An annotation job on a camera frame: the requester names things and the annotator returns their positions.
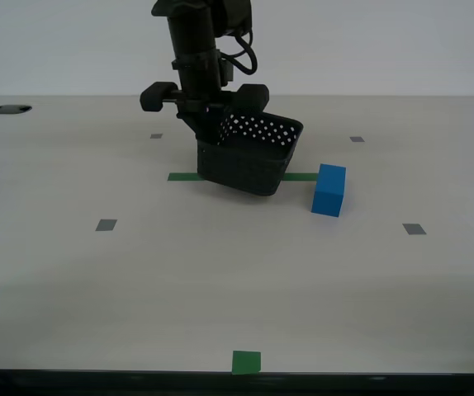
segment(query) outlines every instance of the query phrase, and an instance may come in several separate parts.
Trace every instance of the black hole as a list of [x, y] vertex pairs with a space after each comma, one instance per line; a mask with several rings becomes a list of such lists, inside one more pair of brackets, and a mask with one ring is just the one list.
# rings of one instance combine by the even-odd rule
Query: black hole
[[28, 105], [4, 105], [0, 106], [0, 114], [22, 114], [31, 110]]

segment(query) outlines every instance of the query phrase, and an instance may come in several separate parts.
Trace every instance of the green tape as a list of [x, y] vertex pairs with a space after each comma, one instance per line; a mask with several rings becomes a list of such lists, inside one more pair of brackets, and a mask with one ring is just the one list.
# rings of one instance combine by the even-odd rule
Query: green tape
[[234, 351], [231, 374], [246, 375], [261, 372], [261, 352]]
[[285, 182], [316, 182], [317, 173], [285, 173], [283, 177]]
[[[169, 173], [168, 182], [202, 182], [196, 173]], [[318, 180], [317, 173], [285, 173], [285, 182], [315, 182]]]
[[202, 179], [196, 173], [169, 173], [168, 182], [201, 182]]

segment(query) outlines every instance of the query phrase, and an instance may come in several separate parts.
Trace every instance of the blue block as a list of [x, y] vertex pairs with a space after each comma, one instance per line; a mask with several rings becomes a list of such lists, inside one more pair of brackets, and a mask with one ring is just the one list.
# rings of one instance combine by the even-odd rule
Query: blue block
[[345, 192], [347, 169], [334, 165], [320, 165], [318, 182], [312, 203], [312, 213], [339, 217]]

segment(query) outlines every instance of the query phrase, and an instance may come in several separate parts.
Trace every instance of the black basket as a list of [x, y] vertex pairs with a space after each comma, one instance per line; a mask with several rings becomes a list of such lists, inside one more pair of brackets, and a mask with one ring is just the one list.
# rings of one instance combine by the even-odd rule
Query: black basket
[[277, 115], [228, 115], [218, 137], [197, 137], [198, 174], [258, 196], [275, 194], [292, 159], [303, 124]]

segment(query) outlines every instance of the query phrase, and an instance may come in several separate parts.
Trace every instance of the white wall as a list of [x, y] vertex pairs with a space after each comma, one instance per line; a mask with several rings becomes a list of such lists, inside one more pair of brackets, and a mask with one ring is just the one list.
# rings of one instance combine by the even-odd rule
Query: white wall
[[[176, 80], [154, 0], [0, 0], [0, 94], [138, 94]], [[474, 95], [474, 0], [254, 0], [274, 93]], [[233, 43], [223, 39], [228, 48]]]

